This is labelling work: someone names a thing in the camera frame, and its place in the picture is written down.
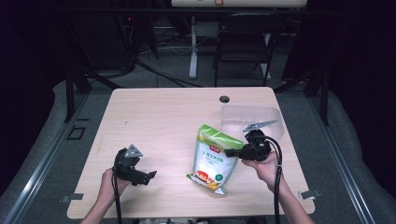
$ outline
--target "table surface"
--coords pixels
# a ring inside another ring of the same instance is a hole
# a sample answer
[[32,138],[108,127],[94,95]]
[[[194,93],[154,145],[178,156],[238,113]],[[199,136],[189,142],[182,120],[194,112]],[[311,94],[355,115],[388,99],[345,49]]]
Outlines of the table surface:
[[173,7],[305,7],[306,0],[172,0]]
[[[274,195],[256,172],[240,161],[229,181],[227,194],[218,195],[186,177],[193,166],[196,134],[203,124],[220,130],[220,96],[229,104],[279,108],[272,89],[168,88],[113,91],[93,141],[75,193],[82,200],[70,203],[67,215],[84,218],[94,204],[101,176],[112,167],[117,152],[134,144],[144,156],[136,169],[158,171],[147,186],[129,186],[121,195],[123,217],[235,217],[274,213]],[[308,187],[286,124],[278,140],[283,172],[293,194]],[[307,213],[314,203],[298,198]],[[117,217],[115,204],[105,217]]]

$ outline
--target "food package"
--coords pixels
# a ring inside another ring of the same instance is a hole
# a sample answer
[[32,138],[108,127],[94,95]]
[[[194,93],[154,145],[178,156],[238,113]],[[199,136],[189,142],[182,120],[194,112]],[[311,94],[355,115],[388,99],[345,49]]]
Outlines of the food package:
[[241,149],[243,142],[208,125],[197,134],[192,174],[187,177],[217,194],[225,194],[224,184],[233,173],[238,159],[228,158],[224,149]]

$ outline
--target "cable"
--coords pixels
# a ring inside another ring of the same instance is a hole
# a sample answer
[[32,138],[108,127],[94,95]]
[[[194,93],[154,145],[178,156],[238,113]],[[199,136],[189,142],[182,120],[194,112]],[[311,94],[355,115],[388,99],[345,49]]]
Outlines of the cable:
[[192,86],[194,86],[194,87],[202,87],[202,86],[200,86],[200,85],[197,85],[197,84],[194,84],[194,83],[190,83],[190,82],[184,81],[184,80],[182,80],[182,79],[179,79],[179,78],[177,78],[177,77],[173,77],[173,76],[171,76],[171,75],[165,74],[164,72],[158,71],[157,69],[155,69],[155,68],[153,68],[153,67],[151,67],[151,66],[149,66],[149,65],[147,65],[147,64],[145,64],[145,63],[142,63],[142,62],[140,62],[139,60],[137,60],[136,64],[139,65],[139,66],[141,66],[142,68],[145,68],[145,69],[147,69],[148,71],[150,71],[150,72],[156,74],[157,76],[164,77],[164,78],[166,78],[166,79],[168,79],[168,80],[170,80],[170,81],[176,83],[176,84],[177,84],[178,86],[180,86],[180,87],[185,87],[185,86],[183,86],[181,83],[188,84],[188,85],[192,85]]
[[119,184],[117,182],[117,165],[116,165],[115,161],[114,161],[114,168],[113,168],[113,176],[111,176],[111,184],[114,189],[114,197],[116,198],[117,218],[118,218],[119,224],[122,224]]
[[[186,53],[188,53],[188,52],[190,52],[190,51],[192,50],[192,46],[187,46],[187,47],[174,47],[174,46],[172,46],[171,44],[167,44],[167,46],[169,46],[169,48],[170,48],[174,53],[179,54],[179,55],[186,54]],[[188,49],[187,49],[186,51],[184,51],[184,52],[178,52],[177,50],[175,50],[176,48],[188,48]]]
[[274,189],[274,209],[275,209],[275,222],[276,224],[280,223],[280,215],[279,215],[279,184],[280,177],[282,176],[282,150],[280,149],[277,141],[267,136],[268,142],[273,146],[276,150],[277,157],[277,170],[276,170],[276,180],[275,180],[275,189]]
[[115,78],[115,77],[123,77],[130,74],[134,71],[134,65],[128,66],[121,70],[119,73],[109,74],[109,75],[101,75],[101,77],[105,77],[107,79]]

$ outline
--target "transparent plastic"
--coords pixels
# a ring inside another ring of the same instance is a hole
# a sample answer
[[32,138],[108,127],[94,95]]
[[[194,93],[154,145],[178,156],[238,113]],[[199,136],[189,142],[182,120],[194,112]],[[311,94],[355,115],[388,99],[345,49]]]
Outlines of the transparent plastic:
[[279,109],[262,105],[222,105],[221,106],[221,131],[244,143],[244,129],[252,123],[277,120],[276,123],[262,127],[265,135],[278,141],[284,132],[283,119]]

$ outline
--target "right hand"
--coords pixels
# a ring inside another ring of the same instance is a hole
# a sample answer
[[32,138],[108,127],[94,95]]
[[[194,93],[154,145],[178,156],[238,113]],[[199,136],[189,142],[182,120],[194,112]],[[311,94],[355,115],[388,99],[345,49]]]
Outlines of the right hand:
[[276,170],[277,170],[277,158],[276,153],[272,151],[265,161],[247,161],[242,160],[246,166],[254,168],[257,172],[257,176],[260,180],[263,180],[268,189],[274,192],[275,181],[276,181]]

